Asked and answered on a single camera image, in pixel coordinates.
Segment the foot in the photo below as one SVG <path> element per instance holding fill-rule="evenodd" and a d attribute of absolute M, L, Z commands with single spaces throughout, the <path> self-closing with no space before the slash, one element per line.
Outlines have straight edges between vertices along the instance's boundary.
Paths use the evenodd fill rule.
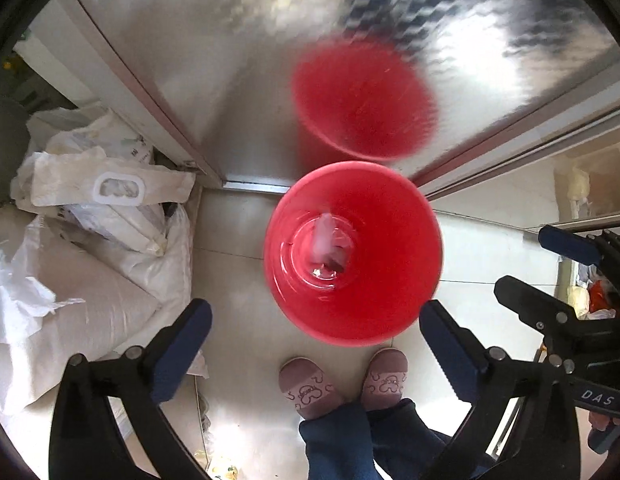
<path fill-rule="evenodd" d="M 304 357 L 287 362 L 279 372 L 279 388 L 305 420 L 336 410 L 345 399 L 330 378 L 315 363 Z"/>
<path fill-rule="evenodd" d="M 392 408 L 401 400 L 408 376 L 408 358 L 396 348 L 384 348 L 373 355 L 361 390 L 361 404 L 367 412 Z"/>

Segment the person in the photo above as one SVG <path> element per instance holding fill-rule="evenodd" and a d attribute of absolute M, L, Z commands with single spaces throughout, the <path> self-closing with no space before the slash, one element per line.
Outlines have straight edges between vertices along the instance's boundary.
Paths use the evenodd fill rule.
<path fill-rule="evenodd" d="M 379 350 L 367 368 L 361 394 L 346 402 L 313 361 L 292 359 L 279 372 L 279 387 L 305 419 L 309 480 L 379 480 L 374 461 L 392 480 L 417 480 L 450 437 L 430 430 L 415 404 L 403 398 L 408 360 L 396 348 Z M 472 478 L 494 465 L 485 455 Z"/>

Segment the dark blue trousers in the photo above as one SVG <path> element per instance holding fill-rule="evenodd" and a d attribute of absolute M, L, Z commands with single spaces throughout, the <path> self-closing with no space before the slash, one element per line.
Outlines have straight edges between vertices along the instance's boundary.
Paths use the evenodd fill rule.
<path fill-rule="evenodd" d="M 448 436 L 428 429 L 414 402 L 365 412 L 358 402 L 299 426 L 310 465 L 309 480 L 379 480 L 373 460 L 392 480 L 418 480 L 445 447 Z M 478 476 L 494 464 L 475 471 Z"/>

